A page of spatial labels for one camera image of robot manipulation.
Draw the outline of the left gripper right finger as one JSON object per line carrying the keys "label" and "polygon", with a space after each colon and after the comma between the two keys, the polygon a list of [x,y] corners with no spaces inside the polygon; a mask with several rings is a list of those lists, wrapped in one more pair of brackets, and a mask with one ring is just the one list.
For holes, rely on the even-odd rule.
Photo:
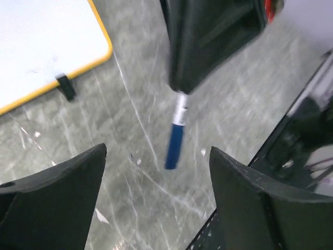
{"label": "left gripper right finger", "polygon": [[332,249],[332,198],[260,173],[213,147],[210,176],[227,249]]}

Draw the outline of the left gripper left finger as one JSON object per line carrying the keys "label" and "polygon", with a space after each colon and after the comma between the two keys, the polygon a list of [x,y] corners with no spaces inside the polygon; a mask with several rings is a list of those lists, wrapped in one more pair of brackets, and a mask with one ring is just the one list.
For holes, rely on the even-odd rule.
{"label": "left gripper left finger", "polygon": [[106,155],[101,143],[1,184],[1,249],[84,249]]}

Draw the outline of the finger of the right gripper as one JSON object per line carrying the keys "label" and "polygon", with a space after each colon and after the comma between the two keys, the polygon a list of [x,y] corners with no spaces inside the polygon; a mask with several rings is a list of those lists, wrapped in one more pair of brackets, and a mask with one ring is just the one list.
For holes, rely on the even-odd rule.
{"label": "finger of the right gripper", "polygon": [[190,94],[267,24],[264,1],[161,1],[170,42],[169,86]]}

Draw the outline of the white whiteboard marker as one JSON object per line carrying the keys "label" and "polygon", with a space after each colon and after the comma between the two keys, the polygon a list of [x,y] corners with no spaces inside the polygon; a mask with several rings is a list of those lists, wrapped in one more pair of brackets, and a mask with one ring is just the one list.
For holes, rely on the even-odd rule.
{"label": "white whiteboard marker", "polygon": [[185,116],[188,111],[188,95],[179,92],[177,94],[177,101],[175,105],[175,111],[173,115],[172,123],[177,126],[185,125]]}

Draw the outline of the blue marker cap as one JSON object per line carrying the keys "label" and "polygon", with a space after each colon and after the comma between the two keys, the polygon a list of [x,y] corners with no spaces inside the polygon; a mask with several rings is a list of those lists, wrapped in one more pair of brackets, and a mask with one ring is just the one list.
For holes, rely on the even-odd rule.
{"label": "blue marker cap", "polygon": [[172,124],[170,140],[164,168],[167,170],[176,169],[180,157],[184,126]]}

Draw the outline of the yellow framed whiteboard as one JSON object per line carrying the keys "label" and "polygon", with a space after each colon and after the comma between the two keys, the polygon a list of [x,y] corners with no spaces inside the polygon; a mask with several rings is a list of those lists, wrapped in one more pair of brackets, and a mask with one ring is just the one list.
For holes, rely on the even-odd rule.
{"label": "yellow framed whiteboard", "polygon": [[112,43],[92,1],[1,1],[1,113],[106,62]]}

